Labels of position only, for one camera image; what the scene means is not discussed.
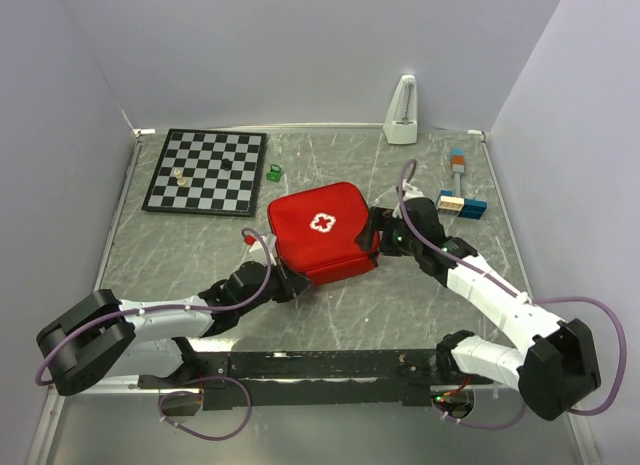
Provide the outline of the red black medicine case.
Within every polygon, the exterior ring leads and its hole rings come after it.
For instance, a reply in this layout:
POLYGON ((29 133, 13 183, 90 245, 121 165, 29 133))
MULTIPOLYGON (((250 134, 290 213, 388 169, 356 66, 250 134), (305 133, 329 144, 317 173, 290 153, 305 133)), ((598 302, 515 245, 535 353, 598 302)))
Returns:
POLYGON ((356 238, 364 229, 368 205, 350 182, 280 197, 267 207, 281 260, 313 286, 338 282, 377 267, 379 235, 365 249, 356 238))

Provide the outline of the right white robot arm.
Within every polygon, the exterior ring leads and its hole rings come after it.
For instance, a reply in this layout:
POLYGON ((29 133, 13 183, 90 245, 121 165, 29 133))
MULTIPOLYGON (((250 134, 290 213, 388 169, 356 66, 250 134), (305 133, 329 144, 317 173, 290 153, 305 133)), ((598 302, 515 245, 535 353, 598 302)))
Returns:
POLYGON ((445 336, 436 347, 436 370, 445 382, 479 376, 506 385, 548 421, 600 387, 589 327, 535 304, 474 247, 447 235, 430 199, 409 199, 396 209, 370 208, 355 242, 382 255, 413 258, 423 273, 473 305, 510 340, 502 346, 467 330, 445 336))

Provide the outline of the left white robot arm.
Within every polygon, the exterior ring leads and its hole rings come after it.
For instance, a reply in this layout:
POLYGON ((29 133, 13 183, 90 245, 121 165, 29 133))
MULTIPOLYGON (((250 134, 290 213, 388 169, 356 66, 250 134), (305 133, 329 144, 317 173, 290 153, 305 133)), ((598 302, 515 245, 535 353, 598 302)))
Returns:
POLYGON ((283 263, 248 261, 181 300, 136 302, 119 300, 109 289, 93 291, 37 334, 44 363, 36 382, 55 386, 62 396, 129 375, 187 386, 198 365, 188 339, 220 335, 260 305, 289 302, 311 285, 306 274, 283 263))

